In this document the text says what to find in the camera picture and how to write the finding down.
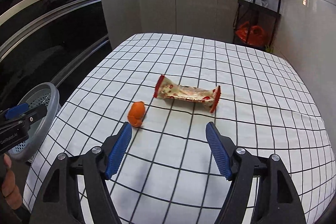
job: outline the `gray cabinet door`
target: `gray cabinet door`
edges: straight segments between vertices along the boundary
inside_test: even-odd
[[[232,43],[238,0],[218,0],[215,39]]]
[[[215,38],[218,0],[176,0],[176,33]]]
[[[175,0],[139,0],[142,32],[176,34]]]
[[[142,32],[138,0],[101,0],[101,3],[112,49]]]

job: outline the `blue gripper pad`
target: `blue gripper pad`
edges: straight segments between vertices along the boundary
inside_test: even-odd
[[[208,123],[205,128],[205,136],[220,174],[228,180],[232,176],[230,157],[225,151],[217,133],[219,134],[215,125]]]
[[[25,113],[29,110],[29,105],[27,103],[23,103],[21,105],[17,105],[15,107],[10,108],[9,110],[7,110],[6,114],[5,114],[5,119],[11,120],[19,115],[21,115],[22,113]]]
[[[115,142],[109,156],[105,170],[105,177],[110,179],[114,174],[118,172],[121,161],[124,157],[126,149],[132,138],[132,126],[128,123],[124,128],[121,128],[122,132],[118,132],[118,140]]]

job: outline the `snack wrapper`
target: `snack wrapper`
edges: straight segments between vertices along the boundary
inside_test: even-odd
[[[161,75],[155,86],[154,98],[174,98],[177,100],[203,103],[204,107],[213,113],[221,96],[221,86],[213,90],[203,90],[191,86],[177,85]]]

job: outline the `metal screw head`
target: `metal screw head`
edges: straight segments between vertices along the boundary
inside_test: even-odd
[[[279,161],[279,160],[280,160],[280,157],[279,157],[277,154],[273,154],[273,155],[272,155],[272,160],[274,160],[274,161]]]
[[[63,160],[63,159],[65,159],[65,153],[58,154],[57,158],[58,158],[59,160]]]
[[[245,150],[244,148],[242,148],[242,147],[238,147],[238,148],[236,149],[236,152],[237,152],[238,154],[243,155],[243,154],[245,154],[246,150]]]
[[[96,147],[92,148],[91,151],[92,151],[93,154],[98,154],[101,151],[101,148],[99,146],[96,146]]]

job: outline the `wall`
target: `wall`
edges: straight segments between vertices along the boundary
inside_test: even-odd
[[[283,0],[280,13],[274,53],[306,84],[336,147],[336,0]]]

